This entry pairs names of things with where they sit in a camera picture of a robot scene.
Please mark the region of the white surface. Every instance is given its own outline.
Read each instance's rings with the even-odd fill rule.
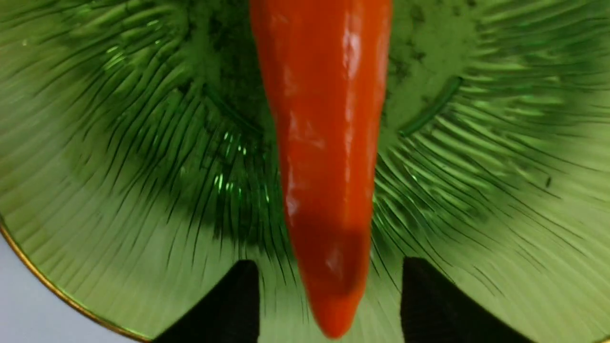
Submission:
[[[28,271],[2,236],[0,342],[133,343],[57,298]]]

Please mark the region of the chili pepper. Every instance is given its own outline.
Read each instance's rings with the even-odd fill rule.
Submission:
[[[365,290],[391,0],[250,0],[309,305],[340,338]]]

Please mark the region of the glass plate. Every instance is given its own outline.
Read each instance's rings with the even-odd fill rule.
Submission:
[[[0,213],[31,269],[147,340],[252,259],[260,341],[323,341],[246,1],[0,13]],[[609,19],[607,0],[395,1],[371,274],[343,342],[402,340],[404,256],[535,341],[608,334]]]

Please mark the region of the red chili pepper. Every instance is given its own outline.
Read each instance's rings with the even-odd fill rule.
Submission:
[[[313,314],[350,328],[370,259],[392,0],[249,0],[284,212]]]

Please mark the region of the gold rim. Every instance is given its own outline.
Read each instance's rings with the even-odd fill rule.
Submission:
[[[74,300],[72,300],[70,298],[69,295],[67,295],[66,293],[62,292],[59,288],[57,288],[50,280],[48,280],[37,268],[36,266],[34,266],[34,264],[27,258],[26,254],[23,253],[23,251],[21,251],[21,248],[19,247],[19,245],[15,242],[15,240],[13,240],[13,238],[10,236],[10,233],[8,230],[6,230],[6,228],[4,228],[2,226],[2,224],[0,224],[0,233],[2,234],[2,236],[4,237],[4,239],[6,240],[6,242],[9,244],[10,248],[13,250],[13,252],[15,252],[15,254],[19,257],[19,259],[21,260],[21,262],[26,266],[26,268],[32,273],[34,274],[34,276],[36,276],[36,278],[42,283],[44,284],[47,289],[49,289],[49,291],[51,291],[53,294],[55,294],[58,298],[60,298],[64,303],[68,304],[70,307],[72,307],[73,309],[75,309],[76,311],[78,311],[79,313],[81,313],[82,315],[84,315],[85,317],[89,318],[90,320],[96,322],[97,324],[100,324],[101,326],[103,326],[104,328],[113,331],[114,333],[118,333],[122,336],[125,336],[127,338],[142,342],[142,343],[148,343],[150,342],[149,339],[144,338],[143,336],[139,335],[139,334],[135,334],[133,332],[130,332],[128,330],[125,330],[124,328],[119,327],[117,324],[113,323],[110,320],[107,320],[103,317],[98,316],[97,314],[89,311],[88,309],[84,308],[83,306],[81,306],[79,303],[75,302]]]

